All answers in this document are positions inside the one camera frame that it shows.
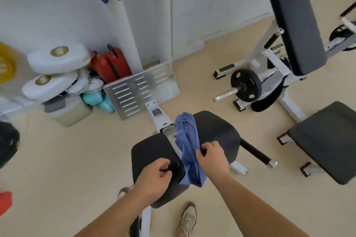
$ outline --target forearm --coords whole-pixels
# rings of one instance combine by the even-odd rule
[[[126,236],[131,224],[145,207],[140,197],[131,191],[74,237]]]
[[[308,236],[229,174],[213,178],[244,237]]]

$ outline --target floor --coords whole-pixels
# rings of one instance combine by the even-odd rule
[[[354,0],[313,3],[323,40],[339,25],[337,15]],[[341,186],[328,175],[305,178],[299,171],[307,156],[295,144],[280,146],[276,137],[293,120],[276,103],[262,113],[239,113],[233,97],[214,103],[212,97],[229,89],[229,77],[216,81],[215,69],[247,57],[271,19],[265,19],[206,43],[206,47],[173,63],[181,95],[162,109],[174,118],[183,111],[209,110],[234,125],[239,133],[278,161],[269,169],[245,150],[238,162],[249,169],[235,178],[311,236],[353,236],[356,221],[356,180]],[[311,115],[335,100],[356,110],[356,51],[342,52],[327,65],[290,87],[290,96]],[[1,236],[72,236],[132,184],[131,147],[152,135],[147,112],[121,121],[99,109],[70,128],[35,110],[14,120],[21,146],[0,171],[0,189],[13,192],[13,207],[0,218]],[[151,236],[173,236],[186,201],[198,208],[193,236],[242,236],[223,200],[209,180],[190,187],[172,202],[154,210]]]

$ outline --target perforated metal plate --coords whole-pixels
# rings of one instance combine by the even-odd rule
[[[180,94],[169,62],[109,83],[104,91],[122,120],[146,111],[150,100],[162,104]]]

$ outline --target red fire extinguisher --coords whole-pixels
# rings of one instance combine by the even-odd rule
[[[114,48],[108,44],[108,52],[105,54],[106,59],[110,62],[117,76],[120,78],[131,75],[131,70],[119,48]]]
[[[100,55],[96,51],[93,51],[91,54],[91,65],[105,83],[111,83],[119,79],[105,55]]]

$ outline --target weight plate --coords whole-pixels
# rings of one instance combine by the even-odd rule
[[[347,39],[348,37],[352,36],[354,33],[347,28],[347,26],[345,25],[339,25],[337,28],[335,28],[333,30],[333,32],[331,33],[330,37],[329,37],[329,41],[332,41],[333,39],[337,38],[337,37],[342,37]],[[347,51],[352,51],[356,49],[356,42],[355,44],[352,44],[351,46],[349,46],[348,48],[344,49],[345,52]]]
[[[231,75],[231,87],[242,87],[236,96],[245,102],[253,102],[262,94],[262,83],[250,69],[238,69]]]

